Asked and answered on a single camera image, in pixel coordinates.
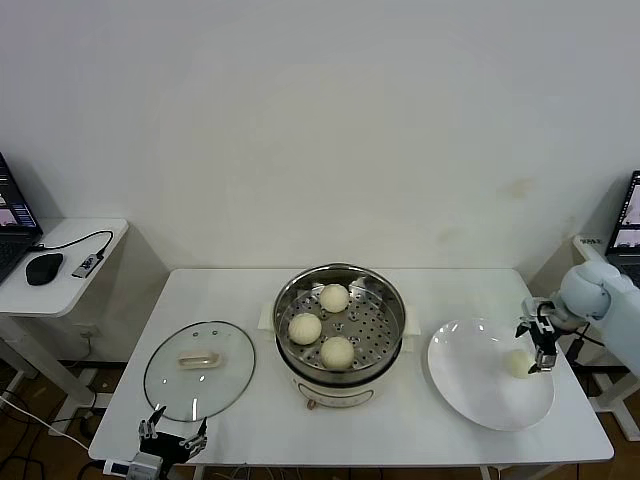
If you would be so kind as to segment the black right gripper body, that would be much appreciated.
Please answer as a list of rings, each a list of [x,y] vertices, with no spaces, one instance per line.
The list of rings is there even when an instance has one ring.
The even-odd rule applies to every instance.
[[[546,356],[556,355],[554,334],[555,332],[551,325],[540,322],[534,322],[532,324],[530,335],[537,353]]]

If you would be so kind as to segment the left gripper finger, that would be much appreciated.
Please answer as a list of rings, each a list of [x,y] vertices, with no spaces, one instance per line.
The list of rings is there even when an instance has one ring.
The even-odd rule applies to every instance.
[[[158,433],[156,431],[156,426],[159,420],[162,418],[164,412],[166,410],[165,406],[157,408],[148,420],[142,420],[138,427],[138,434],[140,440],[151,440],[157,439]]]
[[[182,446],[189,453],[199,453],[207,445],[207,419],[204,418],[196,433],[182,442]]]

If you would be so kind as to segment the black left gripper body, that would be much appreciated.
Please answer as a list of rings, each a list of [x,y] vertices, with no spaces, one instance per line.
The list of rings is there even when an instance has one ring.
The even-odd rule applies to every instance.
[[[186,463],[192,457],[194,440],[164,432],[139,435],[140,451],[160,457],[164,463]]]

